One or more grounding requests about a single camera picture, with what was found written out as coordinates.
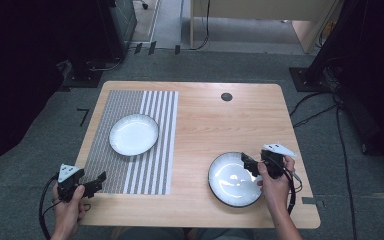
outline gray carpet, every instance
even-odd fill
[[[307,67],[308,55],[156,50],[129,52],[123,63],[105,72],[108,80],[277,83],[291,110],[306,93],[297,93],[288,67]],[[98,89],[57,92],[30,127],[23,141],[0,158],[0,239],[43,239],[38,204],[47,180],[61,163],[75,163]],[[292,118],[296,123],[332,105],[320,95],[306,101]],[[83,126],[84,112],[90,109]],[[345,112],[340,112],[349,158],[358,239],[384,239],[384,157],[362,155],[361,143]],[[307,174],[317,200],[321,226],[301,229],[306,239],[353,239],[345,163],[335,111],[295,129]],[[47,222],[52,230],[52,213]],[[75,239],[109,239],[112,228],[82,226]],[[273,229],[255,230],[255,239],[275,239]]]
[[[158,11],[158,0],[146,0],[148,8],[143,8],[143,3],[133,1],[137,25],[132,36],[132,42],[150,42],[155,27],[155,18]]]

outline person's left hand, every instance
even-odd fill
[[[55,184],[52,189],[54,199],[58,200],[58,189]],[[70,239],[70,237],[77,231],[79,222],[85,216],[86,211],[80,200],[83,197],[85,187],[79,185],[74,191],[73,198],[69,203],[60,202],[54,207],[55,213],[55,228],[51,239]]]

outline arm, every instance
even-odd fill
[[[69,203],[61,202],[54,207],[55,229],[52,234],[52,240],[70,239],[71,236],[77,231],[80,221],[86,214],[85,207],[82,203],[80,203],[84,191],[84,186],[78,186]],[[57,199],[57,185],[54,186],[52,192],[54,199]]]
[[[284,160],[286,168],[293,171],[295,161],[289,156],[285,156]],[[289,194],[288,179],[285,175],[278,179],[271,178],[264,163],[258,163],[258,171],[263,178],[258,185],[261,186],[261,191],[264,193],[277,236],[281,240],[302,239],[286,209]]]

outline white plate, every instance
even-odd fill
[[[158,139],[158,124],[143,114],[133,114],[119,120],[111,129],[111,147],[125,156],[148,151]]]
[[[261,176],[254,177],[244,169],[241,153],[228,152],[217,157],[208,172],[211,190],[223,203],[232,207],[246,207],[261,196],[257,182]]]

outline hole in table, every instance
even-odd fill
[[[233,99],[233,97],[232,97],[232,94],[230,93],[223,93],[221,95],[221,99],[223,99],[223,101],[229,102]]]

